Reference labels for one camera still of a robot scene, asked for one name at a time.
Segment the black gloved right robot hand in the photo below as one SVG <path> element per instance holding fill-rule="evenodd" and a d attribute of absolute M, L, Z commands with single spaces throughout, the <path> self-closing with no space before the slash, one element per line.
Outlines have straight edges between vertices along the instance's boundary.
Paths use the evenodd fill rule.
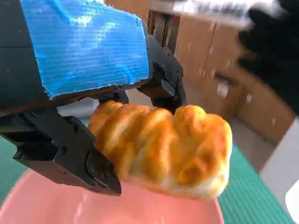
<path fill-rule="evenodd" d="M 253 25 L 238 33 L 249 54 L 238 64 L 259 77 L 299 113 L 299 2 L 280 0 L 282 12 L 273 16 L 261 7 L 249 9 Z"/>

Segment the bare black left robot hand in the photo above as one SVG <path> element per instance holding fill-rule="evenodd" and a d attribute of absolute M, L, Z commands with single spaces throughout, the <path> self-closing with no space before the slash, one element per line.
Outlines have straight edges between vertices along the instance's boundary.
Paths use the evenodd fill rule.
<path fill-rule="evenodd" d="M 0 135 L 14 159 L 58 184 L 120 195 L 94 136 L 59 106 L 83 98 L 126 103 L 128 89 L 174 112 L 183 69 L 136 15 L 95 0 L 0 3 Z"/>

